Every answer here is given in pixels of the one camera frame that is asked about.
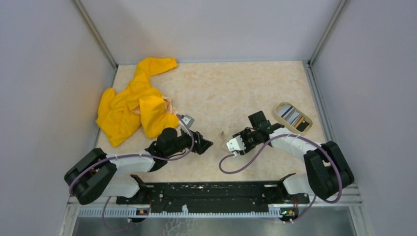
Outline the clear plastic card holder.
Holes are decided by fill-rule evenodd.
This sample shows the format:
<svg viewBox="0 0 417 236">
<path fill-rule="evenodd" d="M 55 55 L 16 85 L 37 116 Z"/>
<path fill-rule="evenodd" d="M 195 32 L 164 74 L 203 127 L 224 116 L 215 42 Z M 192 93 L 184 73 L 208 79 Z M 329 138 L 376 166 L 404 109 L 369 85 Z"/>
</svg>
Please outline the clear plastic card holder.
<svg viewBox="0 0 417 236">
<path fill-rule="evenodd" d="M 227 147 L 227 143 L 232 139 L 232 136 L 225 131 L 222 131 L 220 133 L 220 139 L 221 139 L 221 149 L 227 153 L 229 153 L 229 149 Z"/>
</svg>

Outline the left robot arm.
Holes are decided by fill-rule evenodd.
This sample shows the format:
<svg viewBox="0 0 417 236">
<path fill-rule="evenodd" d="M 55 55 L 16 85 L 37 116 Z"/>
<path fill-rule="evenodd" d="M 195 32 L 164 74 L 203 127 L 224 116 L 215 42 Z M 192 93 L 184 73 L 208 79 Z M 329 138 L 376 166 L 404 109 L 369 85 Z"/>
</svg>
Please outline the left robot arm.
<svg viewBox="0 0 417 236">
<path fill-rule="evenodd" d="M 155 172 L 169 161 L 190 152 L 198 155 L 207 151 L 213 142 L 199 132 L 166 128 L 145 150 L 134 154 L 108 155 L 101 148 L 88 152 L 64 175 L 71 196 L 81 205 L 100 197 L 125 197 L 140 204 L 148 196 L 146 185 L 136 173 Z"/>
</svg>

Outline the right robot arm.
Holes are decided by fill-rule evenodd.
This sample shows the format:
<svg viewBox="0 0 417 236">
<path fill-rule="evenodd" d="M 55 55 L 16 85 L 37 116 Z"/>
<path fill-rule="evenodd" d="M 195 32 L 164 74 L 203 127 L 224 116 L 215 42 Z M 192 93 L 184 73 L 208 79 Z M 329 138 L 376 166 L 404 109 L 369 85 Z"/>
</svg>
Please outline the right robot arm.
<svg viewBox="0 0 417 236">
<path fill-rule="evenodd" d="M 336 142 L 314 142 L 279 123 L 272 124 L 262 111 L 248 118 L 251 126 L 234 134 L 226 142 L 229 152 L 245 155 L 258 145 L 261 148 L 270 146 L 291 154 L 305 165 L 304 174 L 290 174 L 281 180 L 282 186 L 277 188 L 280 201 L 289 203 L 296 194 L 312 192 L 323 201 L 333 204 L 341 199 L 342 190 L 355 181 Z"/>
</svg>

